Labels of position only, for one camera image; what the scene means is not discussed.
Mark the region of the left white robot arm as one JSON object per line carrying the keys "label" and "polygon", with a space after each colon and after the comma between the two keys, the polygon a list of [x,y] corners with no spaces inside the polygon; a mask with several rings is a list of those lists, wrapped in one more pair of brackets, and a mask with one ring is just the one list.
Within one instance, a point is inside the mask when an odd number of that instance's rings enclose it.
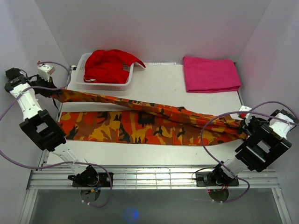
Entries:
{"label": "left white robot arm", "polygon": [[38,68],[33,81],[24,71],[11,68],[5,72],[8,82],[6,92],[17,99],[23,114],[21,130],[41,149],[52,152],[67,162],[73,174],[68,179],[81,187],[95,187],[100,182],[97,171],[91,165],[82,165],[70,149],[66,134],[47,110],[42,109],[36,94],[49,97],[56,86],[51,74],[55,69],[47,64]]}

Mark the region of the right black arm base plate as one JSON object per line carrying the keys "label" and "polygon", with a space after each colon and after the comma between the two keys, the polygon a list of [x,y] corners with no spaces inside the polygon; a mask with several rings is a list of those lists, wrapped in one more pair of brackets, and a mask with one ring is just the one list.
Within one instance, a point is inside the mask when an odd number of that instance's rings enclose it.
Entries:
{"label": "right black arm base plate", "polygon": [[212,172],[196,172],[192,175],[192,179],[196,181],[197,187],[237,187],[239,181],[236,179],[225,179],[217,177]]}

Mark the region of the orange camouflage trousers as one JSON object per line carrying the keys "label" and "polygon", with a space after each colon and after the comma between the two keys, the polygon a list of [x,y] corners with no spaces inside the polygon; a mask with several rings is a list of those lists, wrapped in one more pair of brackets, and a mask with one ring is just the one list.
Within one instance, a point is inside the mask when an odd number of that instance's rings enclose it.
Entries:
{"label": "orange camouflage trousers", "polygon": [[51,98],[61,103],[110,103],[125,107],[124,111],[63,112],[59,125],[68,140],[210,146],[248,137],[241,129],[241,121],[230,115],[217,119],[184,107],[66,89],[58,90]]}

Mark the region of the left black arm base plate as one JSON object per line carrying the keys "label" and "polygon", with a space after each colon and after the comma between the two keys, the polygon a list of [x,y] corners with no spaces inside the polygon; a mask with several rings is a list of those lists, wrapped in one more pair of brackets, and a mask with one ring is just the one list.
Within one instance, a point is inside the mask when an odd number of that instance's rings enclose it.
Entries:
{"label": "left black arm base plate", "polygon": [[94,173],[91,175],[69,175],[68,180],[72,181],[73,187],[110,187],[113,183],[114,173]]}

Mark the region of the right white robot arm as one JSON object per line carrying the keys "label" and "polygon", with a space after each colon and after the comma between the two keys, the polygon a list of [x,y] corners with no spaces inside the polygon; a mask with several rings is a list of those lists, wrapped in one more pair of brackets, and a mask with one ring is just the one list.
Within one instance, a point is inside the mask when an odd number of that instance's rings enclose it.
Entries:
{"label": "right white robot arm", "polygon": [[274,119],[262,119],[248,113],[249,107],[242,106],[242,128],[248,138],[235,150],[236,154],[215,167],[209,174],[215,185],[237,186],[235,177],[242,171],[261,172],[291,148],[287,134],[299,121],[288,111],[276,110],[271,114]]}

